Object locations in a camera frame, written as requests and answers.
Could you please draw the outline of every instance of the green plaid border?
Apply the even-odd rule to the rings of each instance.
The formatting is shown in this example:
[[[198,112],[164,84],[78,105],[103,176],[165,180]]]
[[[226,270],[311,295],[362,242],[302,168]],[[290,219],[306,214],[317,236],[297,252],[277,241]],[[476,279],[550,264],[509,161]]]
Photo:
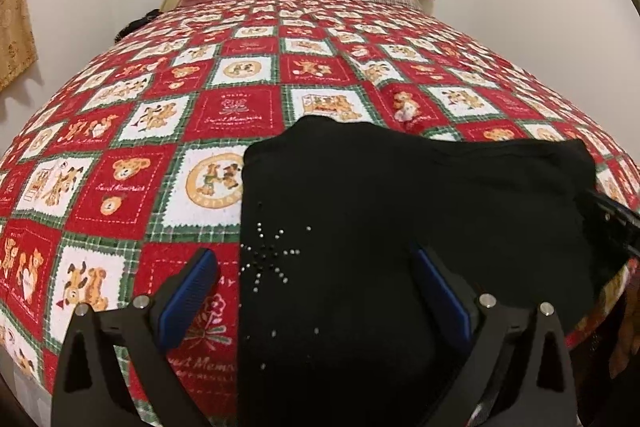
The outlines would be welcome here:
[[[259,82],[222,82],[221,84],[213,84],[213,79],[222,66],[223,60],[237,60],[238,62],[251,59],[251,58],[270,58],[271,59],[271,78],[269,80],[260,80]],[[278,55],[273,54],[249,54],[249,55],[230,55],[228,57],[216,56],[216,64],[207,77],[204,87],[202,89],[221,89],[228,87],[243,87],[243,86],[260,86],[261,84],[278,84],[280,82],[280,61]]]
[[[460,134],[460,131],[458,131],[455,127],[450,125],[444,125],[440,127],[432,127],[429,129],[425,129],[420,133],[420,136],[431,139],[431,140],[442,140],[442,138],[438,138],[437,136],[443,135],[443,134],[452,135],[452,137],[454,138],[453,141],[456,141],[456,142],[462,142],[465,140],[462,134]]]
[[[461,70],[460,68],[450,68],[448,66],[444,66],[442,69],[447,71],[447,73],[451,74],[452,76],[455,76],[460,81],[463,87],[471,87],[471,88],[482,87],[482,89],[493,89],[496,91],[503,91],[502,87],[500,87],[500,84],[498,84],[495,80],[492,80],[491,78],[485,77],[484,74],[479,73],[478,71],[465,71],[465,73],[470,73],[470,74],[475,73],[478,76],[480,76],[483,80],[494,84],[495,87],[481,86],[480,84],[473,84],[471,82],[467,82],[466,80],[463,80],[462,78],[460,78],[460,76],[457,73],[454,73],[454,71],[464,71],[464,70]]]
[[[581,133],[581,134],[582,134],[582,141],[584,141],[584,142],[589,142],[589,143],[591,144],[591,146],[592,146],[596,151],[598,151],[598,154],[599,154],[600,156],[602,156],[606,161],[613,160],[613,159],[617,159],[617,158],[616,158],[616,154],[615,154],[615,152],[611,150],[611,149],[613,149],[613,147],[610,147],[610,146],[608,146],[606,143],[604,143],[604,140],[602,139],[602,137],[601,137],[601,136],[598,136],[598,135],[594,132],[593,128],[589,128],[588,126],[585,126],[585,125],[576,125],[576,124],[573,124],[573,125],[574,125],[574,127],[576,128],[576,130],[578,131],[578,133]],[[595,144],[594,144],[593,142],[591,142],[591,140],[589,140],[589,139],[587,138],[587,135],[584,133],[584,130],[587,130],[587,132],[588,132],[588,133],[590,133],[590,134],[591,134],[591,136],[593,136],[595,139],[600,140],[600,142],[602,143],[602,145],[604,146],[604,148],[605,148],[607,151],[609,151],[609,154],[603,154],[603,153],[602,153],[602,151],[600,151],[600,150],[595,146]]]
[[[50,162],[53,160],[57,160],[57,159],[71,159],[71,158],[91,158],[93,161],[91,163],[91,165],[89,165],[89,168],[87,169],[86,173],[84,176],[82,176],[82,181],[78,184],[78,186],[76,187],[76,190],[74,192],[74,195],[71,197],[71,201],[69,201],[68,207],[66,208],[66,212],[63,216],[51,216],[50,214],[45,214],[44,212],[40,212],[39,210],[35,210],[33,208],[25,208],[24,210],[15,210],[12,212],[12,217],[15,218],[20,218],[20,217],[27,217],[28,219],[31,219],[32,221],[36,221],[37,223],[41,223],[43,225],[47,225],[48,227],[51,227],[52,229],[62,229],[62,227],[64,227],[67,218],[69,217],[69,214],[71,214],[71,210],[73,209],[73,207],[76,204],[76,200],[78,199],[79,194],[82,193],[82,189],[84,188],[84,184],[86,183],[87,179],[89,179],[89,176],[91,175],[94,166],[97,163],[97,159],[102,155],[102,151],[90,151],[90,152],[64,152],[64,153],[60,153],[57,155],[53,155],[47,158],[43,158],[35,167],[34,169],[31,171],[31,174],[29,174],[29,176],[27,176],[27,179],[25,179],[24,184],[22,185],[22,188],[20,190],[20,196],[18,197],[19,201],[20,199],[22,199],[22,195],[24,193],[26,184],[29,182],[29,179],[31,178],[31,176],[33,175],[33,173],[40,167],[40,165],[42,165],[44,162]]]
[[[5,302],[0,301],[0,312],[4,314],[7,320],[11,323],[12,327],[14,327],[14,329],[18,331],[21,336],[23,336],[24,340],[27,341],[31,348],[33,348],[38,359],[38,380],[40,382],[40,385],[44,387],[44,359],[42,357],[42,346],[36,339],[33,338],[31,333],[24,328],[24,326],[15,317],[15,315],[12,313]]]
[[[168,67],[169,69],[188,68],[189,66],[193,66],[194,64],[197,65],[200,62],[207,63],[210,60],[216,60],[217,58],[220,57],[220,53],[222,52],[222,46],[224,45],[225,41],[222,41],[222,42],[203,42],[202,44],[193,44],[193,45],[191,45],[191,40],[193,40],[197,36],[198,36],[198,34],[196,33],[195,36],[190,37],[190,40],[189,40],[189,42],[187,42],[187,45],[183,49],[180,50],[180,53],[175,58],[172,59],[171,66]],[[200,48],[206,48],[208,46],[215,46],[215,51],[214,51],[213,56],[211,58],[200,58],[199,60],[194,60],[193,62],[183,62],[181,64],[178,64],[177,66],[175,65],[175,61],[184,52],[187,52],[189,50],[197,50],[197,49],[200,49]]]
[[[533,133],[525,127],[526,125],[548,125],[549,127],[552,127],[554,131],[556,131],[556,133],[558,133],[562,137],[562,140],[570,139],[569,137],[566,137],[564,134],[562,134],[562,132],[559,129],[556,129],[556,127],[552,122],[549,122],[547,120],[513,120],[513,123],[516,124],[518,127],[520,127],[524,131],[524,133],[527,134],[527,136],[530,136],[535,140],[540,140],[540,138],[537,136],[534,136]]]
[[[542,116],[542,118],[544,118],[545,120],[555,121],[555,122],[564,122],[564,121],[566,121],[566,118],[564,118],[560,114],[558,114],[558,111],[556,109],[551,109],[550,107],[548,107],[548,105],[545,104],[545,102],[539,102],[538,100],[533,98],[530,94],[525,94],[523,92],[516,92],[516,93],[513,94],[513,96],[515,96],[522,103],[526,104],[528,107],[532,108],[534,111],[538,111],[538,110],[531,103],[529,103],[529,99],[533,100],[536,103],[539,103],[540,105],[544,105],[547,108],[547,110],[553,111],[557,115],[557,117],[546,116],[546,115],[542,114],[540,111],[538,111],[540,113],[540,116]]]
[[[251,28],[271,28],[272,29],[272,33],[270,35],[257,35],[255,37],[249,37],[249,36],[238,36],[238,32],[241,30],[248,30]],[[259,25],[251,25],[251,26],[240,26],[239,28],[236,28],[235,31],[233,32],[233,34],[231,35],[232,39],[261,39],[263,37],[277,37],[278,36],[278,24],[276,23],[276,21],[273,21],[273,24],[259,24]]]
[[[122,346],[113,346],[113,350],[116,353],[116,358],[118,359],[118,365],[120,366],[120,372],[124,377],[124,381],[129,385],[129,351],[126,347]]]
[[[337,39],[338,41],[340,41],[340,44],[344,44],[344,45],[360,44],[361,46],[364,45],[364,44],[370,44],[370,42],[367,40],[367,38],[364,35],[358,33],[358,30],[356,30],[356,29],[354,29],[354,28],[352,28],[350,26],[348,28],[347,28],[347,26],[345,26],[345,28],[343,30],[340,30],[340,29],[335,28],[335,27],[330,27],[330,26],[324,26],[324,27],[321,27],[321,29],[324,30],[324,33],[326,34],[326,38],[328,38],[328,39]],[[361,38],[362,41],[342,42],[340,40],[340,37],[338,37],[337,35],[332,34],[329,30],[335,30],[336,32],[352,33],[352,34],[356,35],[357,37]],[[289,39],[304,39],[305,37],[294,37],[294,36],[291,36],[291,37],[288,37],[288,38]]]
[[[430,87],[439,87],[441,89],[442,88],[444,88],[444,89],[449,89],[450,88],[450,89],[467,89],[467,90],[470,90],[475,96],[477,96],[484,103],[486,103],[486,104],[490,105],[491,107],[493,107],[495,109],[495,112],[492,112],[491,114],[478,114],[478,115],[471,115],[470,114],[468,116],[456,116],[447,108],[446,104],[443,103],[443,101],[441,99],[439,99],[435,94],[433,94],[429,90]],[[450,84],[434,84],[434,85],[431,85],[431,84],[419,84],[418,85],[418,89],[420,89],[426,96],[428,96],[430,100],[432,100],[434,103],[436,103],[436,105],[438,105],[438,108],[447,117],[447,120],[451,121],[452,123],[490,122],[490,121],[494,121],[494,120],[509,120],[507,115],[505,115],[499,108],[495,107],[495,104],[493,104],[489,100],[486,100],[480,94],[478,94],[473,87],[470,87],[470,86],[451,86]]]
[[[162,36],[162,38],[163,38],[162,42],[157,42],[156,44],[152,44],[151,46],[144,46],[144,47],[138,49],[138,52],[133,57],[131,57],[128,60],[128,62],[129,63],[138,62],[139,60],[145,60],[147,58],[162,57],[163,55],[170,55],[170,54],[175,53],[175,52],[182,52],[189,45],[189,42],[191,41],[191,37],[185,37],[185,36],[169,37],[169,38],[165,38],[164,36]],[[148,48],[155,48],[157,46],[161,46],[162,44],[175,44],[176,42],[179,42],[179,41],[184,41],[184,43],[179,48],[171,50],[170,52],[154,53],[152,55],[147,55],[146,57],[139,57],[138,56]]]
[[[360,69],[361,66],[365,66],[369,62],[378,62],[378,63],[384,62],[389,66],[391,66],[394,69],[394,71],[398,74],[399,78],[386,78],[385,80],[380,80],[374,86],[378,90],[382,89],[385,86],[388,86],[388,84],[413,84],[413,82],[410,79],[408,79],[407,76],[404,73],[402,73],[401,70],[396,68],[392,60],[386,60],[386,58],[374,58],[373,60],[368,60],[367,62],[361,63],[355,58],[350,57],[346,52],[340,52],[340,54],[348,63],[348,65],[350,65],[351,70],[356,75],[357,79],[361,82],[370,82],[365,78],[364,72]]]
[[[62,123],[60,128],[57,131],[55,131],[55,133],[53,134],[53,136],[51,138],[49,138],[49,141],[45,144],[45,146],[42,148],[42,150],[38,154],[36,154],[35,156],[29,156],[28,158],[22,158],[21,157],[20,159],[18,159],[16,164],[17,165],[24,165],[25,163],[32,162],[34,160],[37,161],[39,158],[44,158],[45,157],[44,153],[46,152],[46,150],[49,147],[50,143],[53,142],[54,138],[60,134],[60,131],[62,131],[66,127],[68,122],[69,122],[68,120],[62,120],[60,122],[56,122],[56,123],[54,123],[52,125],[49,125],[47,127],[42,127],[40,129],[38,129],[37,131],[35,131],[35,135],[33,137],[34,140],[36,139],[38,134],[40,134],[42,131],[47,130],[47,129],[51,129],[52,127],[55,127],[58,124]],[[24,146],[24,149],[22,149],[21,155],[24,155],[25,151],[31,146],[31,143],[29,143],[26,146]]]
[[[127,125],[133,122],[133,119],[135,118],[137,111],[143,105],[152,105],[154,103],[169,103],[172,100],[177,100],[179,98],[185,98],[185,97],[188,97],[187,104],[186,104],[186,107],[184,108],[184,111],[182,112],[180,121],[178,122],[178,125],[176,126],[173,134],[170,134],[168,136],[140,137],[137,140],[120,138],[124,133],[125,129],[127,128]],[[183,93],[182,95],[172,96],[170,98],[159,98],[157,100],[142,100],[140,103],[138,103],[136,108],[131,112],[129,119],[124,124],[121,125],[118,135],[111,141],[110,148],[126,147],[130,145],[138,146],[143,144],[163,145],[165,143],[176,142],[178,139],[180,139],[180,137],[182,136],[182,133],[187,127],[187,123],[191,118],[191,115],[193,114],[193,107],[195,106],[196,99],[197,99],[197,96],[195,96],[194,94]]]
[[[76,89],[76,90],[74,91],[74,96],[75,96],[76,94],[80,94],[81,92],[87,92],[87,91],[92,90],[92,89],[95,89],[95,90],[100,89],[101,87],[103,87],[103,86],[104,86],[104,83],[105,83],[107,80],[109,80],[112,76],[114,76],[114,73],[115,73],[117,70],[118,70],[118,66],[114,66],[113,68],[107,68],[106,70],[102,70],[102,71],[100,71],[100,68],[98,68],[96,71],[94,71],[94,73],[90,74],[88,77],[85,77],[85,78],[83,78],[82,80],[80,80],[80,81],[79,81],[79,86],[78,86],[78,89]],[[82,89],[82,86],[84,86],[84,84],[86,84],[86,83],[87,83],[87,81],[88,81],[92,76],[96,76],[96,75],[98,75],[98,74],[103,74],[103,73],[106,73],[107,71],[111,71],[111,73],[109,73],[107,76],[105,76],[105,77],[102,79],[102,81],[101,81],[101,83],[100,83],[100,84],[98,84],[97,86],[94,86],[94,87],[85,87],[84,89]]]
[[[162,218],[166,211],[169,199],[174,191],[175,179],[177,178],[184,157],[191,150],[202,150],[213,147],[225,148],[235,146],[247,146],[263,140],[257,139],[218,139],[218,140],[198,140],[188,142],[178,147],[174,158],[169,164],[164,178],[158,189],[158,195],[154,202],[149,223],[146,227],[145,241],[157,243],[237,243],[240,240],[240,222],[237,225],[215,225],[203,227],[200,225],[181,225],[178,227],[167,227],[162,223]]]
[[[66,247],[82,248],[83,250],[97,251],[105,255],[114,255],[123,258],[124,269],[122,276],[120,277],[118,308],[124,308],[124,306],[129,304],[131,296],[133,295],[133,281],[136,273],[138,272],[138,262],[140,260],[140,249],[142,248],[142,243],[138,241],[108,239],[106,237],[96,237],[80,233],[63,233],[51,268],[52,275],[50,283],[47,286],[47,301],[44,315],[44,345],[55,354],[60,353],[62,344],[49,333],[51,322],[50,310],[52,306],[54,306],[55,302],[55,296],[53,295],[55,288],[54,278],[58,273],[60,262],[62,260],[62,253]]]
[[[98,92],[103,87],[114,86],[118,82],[127,82],[128,80],[135,80],[136,78],[139,78],[140,76],[147,76],[148,74],[150,74],[151,77],[149,78],[148,83],[146,83],[145,89],[140,91],[134,98],[128,98],[127,100],[116,100],[115,102],[111,102],[111,103],[101,103],[99,105],[94,105],[93,107],[87,108],[88,103],[91,102],[94,99],[94,96],[96,96],[98,94]],[[145,91],[147,89],[149,89],[151,87],[151,85],[154,83],[154,80],[156,78],[156,74],[155,73],[145,73],[145,74],[141,74],[140,76],[132,76],[131,78],[125,78],[123,80],[118,80],[114,84],[108,84],[107,86],[105,86],[105,85],[98,86],[98,88],[95,90],[95,92],[93,93],[91,98],[89,98],[89,100],[86,101],[86,103],[76,112],[76,114],[82,114],[85,111],[90,111],[90,110],[105,109],[107,107],[113,107],[114,105],[120,105],[122,103],[135,102],[136,100],[139,100],[140,97],[145,93]]]
[[[145,421],[151,425],[160,425],[160,419],[154,408],[151,406],[149,402],[145,402],[142,400],[134,400],[133,404],[136,406],[138,410],[138,414],[142,421]],[[227,418],[207,418],[209,423],[211,423],[212,427],[238,427],[237,419],[227,419]]]
[[[369,100],[367,96],[367,92],[362,86],[327,86],[326,84],[287,84],[287,86],[282,86],[282,115],[284,117],[284,125],[285,127],[291,127],[294,123],[296,123],[296,115],[293,108],[293,98],[291,96],[291,91],[293,89],[304,89],[308,91],[313,91],[314,89],[330,89],[330,90],[338,90],[338,91],[347,91],[354,92],[362,102],[362,105],[365,107],[369,116],[371,117],[371,122],[380,125],[382,127],[388,127],[385,121],[380,116],[376,106]]]
[[[394,61],[397,62],[403,62],[403,63],[409,63],[409,64],[433,64],[433,60],[431,60],[430,58],[425,57],[424,55],[422,55],[420,53],[420,51],[418,51],[418,48],[415,44],[408,42],[394,42],[394,43],[389,43],[389,44],[376,44],[377,47],[380,48],[380,51],[383,52],[383,54],[385,54],[386,57],[388,57],[388,60],[391,61],[392,63]],[[410,58],[396,58],[393,57],[391,55],[391,53],[389,52],[388,49],[386,49],[384,46],[403,46],[406,48],[411,48],[412,51],[415,52],[416,55],[418,55],[418,57],[420,57],[422,60],[411,60]]]
[[[331,55],[325,55],[324,53],[287,51],[287,45],[285,44],[285,39],[295,40],[295,41],[322,42],[322,44],[325,44],[329,48],[329,51],[331,51]],[[328,38],[327,39],[307,39],[305,37],[280,37],[280,54],[281,55],[307,55],[308,57],[336,57],[338,55],[338,51],[335,49],[334,44]]]

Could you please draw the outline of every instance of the black fabric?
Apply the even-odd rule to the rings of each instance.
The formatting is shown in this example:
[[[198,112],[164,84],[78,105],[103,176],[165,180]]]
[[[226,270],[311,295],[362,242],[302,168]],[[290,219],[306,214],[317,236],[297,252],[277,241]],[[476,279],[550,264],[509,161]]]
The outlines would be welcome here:
[[[154,20],[156,17],[158,17],[162,12],[160,10],[151,10],[148,14],[146,14],[144,17],[142,17],[142,19],[138,19],[135,20],[133,22],[130,22],[126,28],[123,28],[120,30],[120,32],[116,35],[116,38],[113,39],[113,41],[117,44],[118,42],[120,42],[124,37],[126,37],[129,34],[132,34],[134,31],[139,30],[140,28],[142,28],[142,26],[146,26],[147,24],[149,24],[152,20]]]
[[[595,171],[580,140],[439,142],[310,116],[249,147],[242,179],[241,427],[415,424],[460,360],[410,241],[478,293],[552,302],[566,330],[625,262],[582,233],[574,197]]]

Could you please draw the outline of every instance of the red and white checkered bedspread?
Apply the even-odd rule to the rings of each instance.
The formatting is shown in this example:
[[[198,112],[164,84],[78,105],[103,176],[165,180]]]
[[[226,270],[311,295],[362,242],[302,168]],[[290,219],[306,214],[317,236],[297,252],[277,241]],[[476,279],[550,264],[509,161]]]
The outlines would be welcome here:
[[[51,391],[78,302],[123,306],[213,245],[222,278],[170,362],[209,417],[233,417],[242,154],[306,114],[441,140],[580,138],[600,188],[640,206],[636,165],[587,115],[420,12],[357,0],[177,9],[92,60],[4,154],[0,344]],[[628,274],[571,343],[602,320]]]

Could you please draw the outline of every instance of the beige curtain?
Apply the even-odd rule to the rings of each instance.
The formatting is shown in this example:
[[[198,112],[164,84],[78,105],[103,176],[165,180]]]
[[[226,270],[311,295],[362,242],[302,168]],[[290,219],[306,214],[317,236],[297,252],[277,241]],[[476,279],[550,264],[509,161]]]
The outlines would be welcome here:
[[[0,0],[0,90],[37,58],[27,0]]]

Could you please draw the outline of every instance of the bed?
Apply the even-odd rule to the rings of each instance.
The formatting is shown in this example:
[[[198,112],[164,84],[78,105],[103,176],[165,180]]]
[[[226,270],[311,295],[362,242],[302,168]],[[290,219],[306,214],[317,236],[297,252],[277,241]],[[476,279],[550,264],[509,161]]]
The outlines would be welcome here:
[[[21,375],[18,398],[41,425],[75,304],[124,306],[199,245],[215,249],[222,276],[169,359],[212,422],[232,422],[242,154],[302,116],[425,139],[579,138],[599,188],[640,207],[638,167],[604,129],[419,10],[178,1],[165,0],[161,16],[95,57],[0,160],[0,344]],[[635,270],[630,262],[604,288],[568,334],[571,347],[604,320]],[[155,422],[126,352],[118,357],[141,417]]]

